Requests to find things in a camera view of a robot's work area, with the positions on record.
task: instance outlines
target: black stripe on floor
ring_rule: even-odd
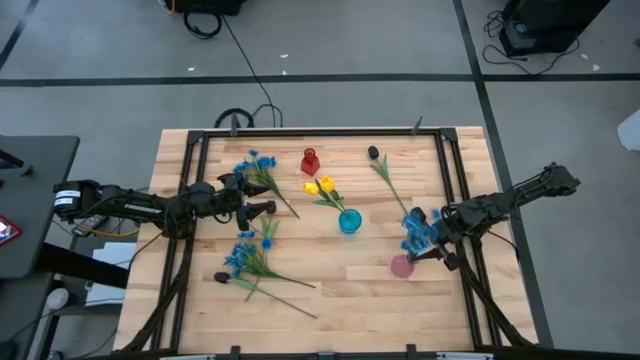
[[[265,84],[323,82],[476,82],[471,74],[325,74],[266,75]],[[640,73],[565,74],[565,75],[480,75],[482,82],[575,82],[575,81],[639,81]],[[66,86],[143,86],[143,85],[216,85],[252,84],[253,76],[143,77],[143,78],[78,78],[78,79],[0,79],[0,87],[66,87]]]
[[[27,20],[29,20],[29,16],[31,16],[33,10],[35,10],[36,6],[38,5],[38,1],[40,0],[29,1],[22,19],[20,19],[20,22],[18,22],[18,25],[16,25],[13,33],[11,33],[11,37],[9,37],[7,44],[4,46],[4,49],[2,49],[2,52],[0,53],[0,70],[2,70],[2,67],[7,62],[7,59],[9,59],[9,55],[11,55],[13,48],[16,46],[16,43],[18,43],[18,39],[20,38],[20,35],[22,35],[22,31],[27,25]]]
[[[489,136],[489,143],[493,153],[493,159],[495,166],[498,170],[498,177],[502,189],[508,189],[511,187],[511,176],[509,175],[509,169],[507,167],[507,159],[502,148],[502,141],[500,140],[500,134],[498,133],[498,126],[493,116],[493,110],[491,109],[491,102],[489,101],[489,95],[484,83],[482,71],[480,70],[480,63],[476,56],[475,46],[471,39],[471,32],[469,31],[469,24],[467,17],[464,13],[464,7],[462,6],[462,0],[453,0],[453,5],[456,9],[456,15],[458,17],[458,24],[460,25],[460,31],[462,32],[462,39],[464,41],[464,47],[469,59],[469,66],[473,73],[474,84],[478,91],[478,99],[480,101],[480,108],[484,115],[485,126],[487,134]],[[534,319],[536,332],[538,335],[538,341],[545,347],[553,347],[551,339],[551,333],[549,330],[549,323],[544,311],[542,303],[542,295],[538,286],[538,280],[536,278],[535,270],[533,267],[533,260],[531,258],[531,252],[529,251],[529,245],[527,244],[527,238],[524,233],[522,223],[512,221],[511,228],[513,230],[514,240],[518,247],[518,253],[520,255],[520,266],[522,268],[522,277],[524,278],[525,288],[527,296],[529,298],[529,306],[531,307],[531,314]]]

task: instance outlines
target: table leg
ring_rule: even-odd
[[[73,251],[44,243],[38,258],[38,269],[78,277],[99,284],[127,288],[129,270],[98,261]]]

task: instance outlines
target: artificial flower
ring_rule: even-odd
[[[320,188],[315,183],[304,183],[302,189],[309,195],[318,195]]]
[[[378,157],[380,156],[380,153],[378,152],[378,148],[375,146],[369,146],[369,158],[371,160],[377,160]]]
[[[231,284],[243,287],[243,288],[245,288],[247,290],[251,290],[251,293],[253,293],[254,291],[261,292],[261,293],[263,293],[263,294],[265,294],[265,295],[267,295],[267,296],[269,296],[269,297],[271,297],[271,298],[273,298],[275,300],[280,301],[281,303],[283,303],[283,304],[285,304],[285,305],[287,305],[287,306],[289,306],[289,307],[291,307],[293,309],[296,309],[296,310],[300,311],[303,314],[311,316],[314,319],[318,318],[317,316],[300,309],[299,307],[287,302],[286,300],[283,300],[283,299],[281,299],[281,298],[279,298],[279,297],[277,297],[277,296],[275,296],[273,294],[270,294],[270,293],[262,290],[261,288],[258,287],[258,285],[252,284],[252,283],[248,282],[245,279],[239,278],[237,276],[234,276],[234,278],[232,278],[228,273],[224,273],[224,272],[215,273],[213,275],[213,278],[215,279],[216,282],[219,282],[220,284],[229,284],[229,283],[231,283]]]
[[[260,221],[262,223],[262,231],[254,228],[254,231],[244,231],[239,233],[238,237],[242,240],[233,246],[231,254],[225,258],[224,265],[231,266],[231,273],[233,276],[239,276],[244,272],[258,277],[279,278],[301,285],[315,287],[298,280],[281,276],[269,268],[266,251],[273,247],[273,236],[275,235],[280,222],[274,222],[271,217],[266,219],[264,216],[260,218]],[[254,236],[256,233],[261,234],[263,237],[263,240],[260,243],[261,248],[258,248],[254,243]]]
[[[284,202],[285,205],[291,210],[291,212],[299,219],[300,216],[293,210],[291,205],[284,199],[276,181],[273,179],[273,174],[270,169],[276,166],[276,158],[273,156],[262,156],[258,158],[260,153],[256,150],[249,150],[249,155],[253,158],[252,161],[244,160],[240,164],[233,168],[234,174],[243,174],[250,181],[266,186],[269,190],[273,191],[276,196]]]
[[[262,248],[263,249],[269,250],[269,249],[271,249],[272,246],[273,246],[273,240],[271,240],[269,238],[262,239]]]
[[[306,183],[302,187],[309,195],[320,194],[320,196],[322,196],[322,199],[316,200],[313,203],[318,205],[331,206],[332,208],[340,210],[340,212],[345,212],[346,209],[342,204],[344,198],[340,197],[340,194],[338,193],[338,191],[336,191],[333,180],[328,176],[323,176],[322,183],[320,183],[318,179],[315,179],[315,181],[315,184]]]
[[[438,240],[437,228],[429,226],[426,219],[424,211],[415,207],[402,220],[402,226],[407,229],[407,238],[400,243],[400,247],[409,254],[423,253]]]
[[[336,184],[333,182],[332,178],[323,176],[322,179],[320,179],[320,186],[322,187],[323,191],[331,192],[333,191],[333,189],[335,189]]]
[[[378,175],[380,175],[382,180],[384,180],[387,183],[387,185],[389,185],[389,187],[391,188],[391,191],[393,191],[393,196],[395,196],[396,200],[398,200],[398,203],[400,204],[400,207],[402,207],[402,211],[404,211],[405,216],[409,215],[409,213],[407,212],[407,208],[404,207],[404,204],[400,200],[400,197],[398,196],[396,189],[393,187],[393,184],[391,183],[391,177],[389,176],[389,166],[387,165],[387,155],[386,154],[384,155],[384,159],[382,160],[382,163],[380,163],[380,160],[378,159],[378,157],[380,156],[378,149],[375,146],[369,146],[368,151],[369,151],[369,157],[372,160],[376,161],[375,164],[370,164],[369,166],[371,166],[371,168],[375,170],[375,172],[378,173]]]
[[[255,231],[243,231],[243,232],[238,234],[238,237],[240,239],[251,239],[251,238],[253,238],[255,236],[256,236],[256,232]]]

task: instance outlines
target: gray floor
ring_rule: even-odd
[[[0,49],[27,3],[0,0]],[[504,3],[463,0],[478,56],[493,43],[482,32],[486,14]],[[638,1],[613,0],[580,38],[581,48],[551,73],[640,72],[633,44],[639,11]],[[229,22],[261,75],[471,71],[452,0],[249,0]],[[525,66],[534,71],[551,58],[534,56]],[[519,74],[480,65],[484,73]],[[235,75],[250,72],[225,30],[197,40],[155,0],[40,0],[0,71],[0,79]],[[423,125],[484,125],[472,82],[265,86],[285,126],[412,125],[421,115]],[[523,211],[556,347],[640,353],[640,154],[625,151],[616,136],[640,107],[640,82],[487,89],[514,181],[558,161],[583,182],[571,198]],[[264,102],[255,84],[0,87],[0,121],[7,135],[80,136],[71,178],[142,187],[161,129],[210,127],[224,109]],[[266,116],[257,122],[270,126]],[[67,238],[54,227],[48,241],[64,245]],[[116,324],[115,317],[66,318],[54,347],[67,356],[92,350]]]

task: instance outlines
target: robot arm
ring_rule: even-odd
[[[508,215],[521,206],[541,197],[569,196],[576,191],[578,185],[580,181],[564,166],[551,163],[539,174],[505,192],[482,195],[460,204],[445,206],[442,208],[442,219],[434,224],[438,231],[434,248],[422,255],[412,256],[412,261],[444,259],[447,268],[453,271],[458,268],[458,261],[456,255],[447,250],[446,244],[456,244],[467,235],[479,238],[491,226],[507,220]]]
[[[163,235],[184,239],[194,216],[230,216],[236,213],[240,230],[249,230],[249,221],[263,211],[274,213],[275,202],[260,204],[244,202],[244,195],[255,196],[268,191],[265,186],[247,182],[242,175],[226,174],[218,178],[223,184],[216,191],[208,183],[200,182],[185,187],[178,195],[165,198],[149,195],[116,185],[100,185],[92,180],[69,181],[54,188],[54,212],[63,221],[72,222],[93,215],[114,216],[137,223],[153,223]]]

